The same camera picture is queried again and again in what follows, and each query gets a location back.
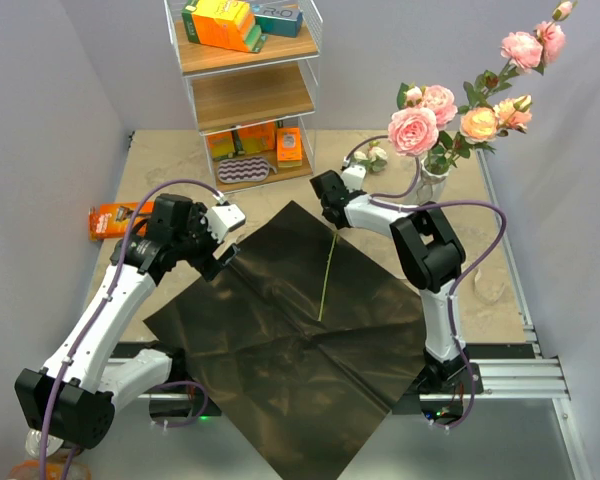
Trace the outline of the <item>large pink rose stem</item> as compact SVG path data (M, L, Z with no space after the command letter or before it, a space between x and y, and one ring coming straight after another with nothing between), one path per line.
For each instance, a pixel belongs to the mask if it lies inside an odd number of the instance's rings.
M443 175L457 166L460 158L470 156L464 137L451 137L445 129L458 114L453 92L441 85L401 84L398 110L388 124L388 140L402 156L419 158L424 169Z

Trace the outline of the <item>black wrapping paper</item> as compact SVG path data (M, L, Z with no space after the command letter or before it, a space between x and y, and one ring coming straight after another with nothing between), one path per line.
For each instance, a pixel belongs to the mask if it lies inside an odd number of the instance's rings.
M419 296L296 203L146 319L284 479L340 476L424 365Z

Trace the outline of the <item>peach rose stem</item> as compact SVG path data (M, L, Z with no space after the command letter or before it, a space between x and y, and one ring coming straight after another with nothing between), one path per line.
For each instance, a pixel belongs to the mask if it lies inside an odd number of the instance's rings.
M510 131L526 134L532 120L532 96L507 98L494 107L469 110L460 120L460 147L494 152L492 143Z

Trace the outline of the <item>small pink rose stem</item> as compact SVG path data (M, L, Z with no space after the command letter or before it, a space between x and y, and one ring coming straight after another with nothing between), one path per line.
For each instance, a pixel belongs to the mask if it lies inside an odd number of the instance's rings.
M510 81L520 75L537 72L541 75L555 63L566 45L562 24L571 16L577 1L560 1L551 19L537 24L532 32L511 32L500 44L500 55L505 59L498 72L485 70L473 83L465 81L463 88L467 104L459 108L466 114L474 107L490 107L488 99L512 87Z

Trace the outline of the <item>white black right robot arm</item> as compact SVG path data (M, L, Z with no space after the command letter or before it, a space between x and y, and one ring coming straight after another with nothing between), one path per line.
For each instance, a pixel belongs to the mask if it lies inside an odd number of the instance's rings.
M363 175L353 168L329 170L310 180L322 215L338 229L364 229L391 239L402 271L419 290L426 326L425 379L439 393L461 380L466 342L458 325L453 293L466 253L446 216L430 203L382 202L360 189Z

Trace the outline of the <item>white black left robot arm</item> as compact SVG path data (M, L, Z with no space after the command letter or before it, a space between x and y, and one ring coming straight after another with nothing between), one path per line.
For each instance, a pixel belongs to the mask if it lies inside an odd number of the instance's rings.
M109 358L130 320L164 276L179 262L205 280L214 279L236 256L230 245L214 255L246 216L221 199L212 207L172 194L159 195L120 240L101 286L67 339L37 370L23 370L15 391L30 428L92 449L105 437L114 416L145 392L180 390L187 368L168 347L148 345L132 359L109 369Z

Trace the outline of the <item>orange sponge pack right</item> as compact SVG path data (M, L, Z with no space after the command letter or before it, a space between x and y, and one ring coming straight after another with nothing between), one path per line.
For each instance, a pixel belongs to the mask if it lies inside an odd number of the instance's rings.
M300 128L279 128L276 134L276 160L278 167L295 168L301 166L303 147Z

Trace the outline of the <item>orange sponge pack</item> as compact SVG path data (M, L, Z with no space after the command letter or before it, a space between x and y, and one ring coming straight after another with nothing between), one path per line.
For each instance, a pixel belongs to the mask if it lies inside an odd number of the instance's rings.
M300 128L279 128L276 134L276 160L278 167L295 168L301 166L303 147Z
M206 142L213 161L231 159L236 156L231 131L210 134L206 137Z
M239 155L256 154L276 148L277 124L273 121L238 128L234 133Z

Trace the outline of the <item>orange sponge pack middle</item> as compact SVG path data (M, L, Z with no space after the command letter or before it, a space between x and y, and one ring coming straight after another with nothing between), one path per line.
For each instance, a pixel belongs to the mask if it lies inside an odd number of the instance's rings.
M256 154L276 148L277 124L273 121L238 128L234 133L239 155Z

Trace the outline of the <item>orange sponge pack left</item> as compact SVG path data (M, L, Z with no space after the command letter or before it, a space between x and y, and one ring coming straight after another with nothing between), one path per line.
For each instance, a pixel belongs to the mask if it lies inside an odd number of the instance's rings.
M236 156L231 131L210 134L206 137L206 142L213 161L231 159Z

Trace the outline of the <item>teal box top shelf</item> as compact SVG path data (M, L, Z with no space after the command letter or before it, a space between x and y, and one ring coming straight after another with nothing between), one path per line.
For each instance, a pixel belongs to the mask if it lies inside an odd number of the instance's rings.
M303 24L303 12L297 7L252 4L256 24L262 32L274 36L296 38Z

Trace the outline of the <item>orange sponge box top shelf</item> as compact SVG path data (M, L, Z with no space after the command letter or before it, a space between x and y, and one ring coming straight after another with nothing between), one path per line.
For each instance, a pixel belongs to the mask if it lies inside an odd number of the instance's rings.
M190 43L259 53L268 39L244 1L187 1L181 17Z

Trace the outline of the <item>metal tin can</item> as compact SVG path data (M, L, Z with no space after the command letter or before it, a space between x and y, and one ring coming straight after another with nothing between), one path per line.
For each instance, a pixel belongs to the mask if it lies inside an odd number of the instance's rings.
M40 448L42 446L42 432L31 428L25 439L25 451L30 458L38 458L40 456ZM64 441L56 436L48 434L46 436L46 457L50 457L63 449Z

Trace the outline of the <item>orange plastic container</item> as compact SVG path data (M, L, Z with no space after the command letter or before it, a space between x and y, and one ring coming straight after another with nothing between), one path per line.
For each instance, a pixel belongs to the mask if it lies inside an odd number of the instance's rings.
M63 475L64 464L48 462L46 472L43 476L40 475L40 468L37 460L26 460L11 469L7 475L7 479L17 480L91 480L92 475L90 470L79 463L72 463L66 475Z

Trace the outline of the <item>aluminium rail frame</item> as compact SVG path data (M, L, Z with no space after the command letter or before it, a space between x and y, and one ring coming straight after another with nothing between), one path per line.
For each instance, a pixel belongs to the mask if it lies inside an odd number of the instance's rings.
M246 227L240 229L238 240L246 238L264 224L288 201L294 200L315 216L320 216L319 203L310 186L312 176L326 170L337 170L342 156L352 146L379 131L317 130L316 163L309 176L256 186L225 193L236 201L247 215ZM391 153L384 173L371 175L365 188L374 191L400 193L408 186L414 173L413 161ZM489 152L472 153L453 169L441 199L483 200L498 204L488 170ZM193 178L213 184L206 163L203 138L195 130L137 130L131 134L130 147L119 185L117 200L140 199L151 188L177 178ZM487 209L459 207L445 209L467 251L469 264L486 249L497 234L500 221ZM152 337L141 320L166 305L193 280L195 273L188 267L177 267L175 278L167 278L141 307L137 318L123 335L125 340L148 340ZM508 372L514 379L496 380L495 390L476 397L472 413L458 429L445 434L440 429L428 430L414 416L390 415L377 435L366 444L342 479L594 479L584 444L577 427L567 380L557 356L550 357L540 346L536 325L528 309L514 256L505 236L494 252L481 263L487 278L504 282L500 301L485 305L473 293L469 274L460 286L460 318L463 334L470 344L530 344L537 349L536 360L521 361L514 367L491 367L492 374ZM444 465L437 460L425 460L426 470L416 473L415 460L406 453L381 456L383 448L406 447L409 435L419 433L415 446L431 440L434 450L444 455L454 454L462 467L442 473Z

